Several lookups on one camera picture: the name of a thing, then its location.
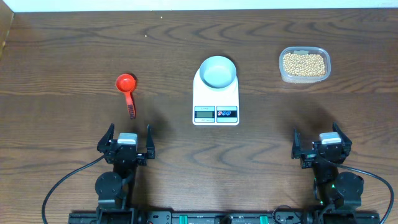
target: clear plastic container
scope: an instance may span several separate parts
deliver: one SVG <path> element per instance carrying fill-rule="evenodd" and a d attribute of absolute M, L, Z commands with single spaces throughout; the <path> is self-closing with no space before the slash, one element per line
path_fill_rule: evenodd
<path fill-rule="evenodd" d="M 318 54 L 323 58 L 325 63 L 325 75 L 320 77 L 302 77 L 288 74 L 284 68 L 284 55 L 287 53 L 291 54 Z M 288 47 L 280 53 L 279 56 L 279 70 L 282 75 L 282 79 L 289 83 L 315 83 L 327 79 L 331 72 L 330 56 L 326 50 L 319 47 Z"/>

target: white digital scale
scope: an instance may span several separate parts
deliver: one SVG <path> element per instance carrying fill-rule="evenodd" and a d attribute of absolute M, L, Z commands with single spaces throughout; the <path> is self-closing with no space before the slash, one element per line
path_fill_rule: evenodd
<path fill-rule="evenodd" d="M 194 125 L 239 124 L 239 85 L 234 63 L 222 56 L 206 59 L 193 78 Z"/>

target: wooden table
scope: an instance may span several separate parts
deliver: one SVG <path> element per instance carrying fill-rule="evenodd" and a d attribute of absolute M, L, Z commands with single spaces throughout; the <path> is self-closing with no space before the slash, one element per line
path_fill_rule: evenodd
<path fill-rule="evenodd" d="M 329 79 L 282 81 L 279 54 L 298 45 L 329 52 Z M 143 207 L 314 205 L 312 171 L 290 159 L 293 127 L 311 141 L 333 121 L 353 141 L 345 164 L 397 191 L 397 52 L 397 9 L 16 14 L 0 61 L 0 223 L 40 223 L 47 192 L 101 155 L 96 144 L 111 123 L 116 137 L 137 133 L 140 150 L 153 126 L 157 158 L 139 168 L 133 196 Z M 237 127 L 192 124 L 193 76 L 212 55 L 238 68 Z M 124 72 L 139 80 L 134 121 L 114 87 Z M 111 169 L 101 161 L 60 185 L 49 222 L 94 210 L 95 180 Z M 362 177 L 360 209 L 383 215 L 387 187 Z"/>

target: red measuring spoon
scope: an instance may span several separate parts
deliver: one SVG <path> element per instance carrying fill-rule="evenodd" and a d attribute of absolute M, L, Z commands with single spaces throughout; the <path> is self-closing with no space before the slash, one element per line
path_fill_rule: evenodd
<path fill-rule="evenodd" d="M 136 89 L 136 80 L 130 74 L 122 74 L 116 79 L 116 88 L 124 93 L 130 119 L 136 118 L 136 107 L 132 100 L 132 92 Z"/>

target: spoon handle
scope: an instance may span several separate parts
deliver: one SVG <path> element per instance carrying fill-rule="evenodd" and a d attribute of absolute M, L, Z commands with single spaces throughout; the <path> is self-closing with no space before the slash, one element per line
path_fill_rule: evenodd
<path fill-rule="evenodd" d="M 136 107 L 134 106 L 131 92 L 127 92 L 124 95 L 126 96 L 127 110 L 129 111 L 130 119 L 134 119 L 136 118 Z"/>

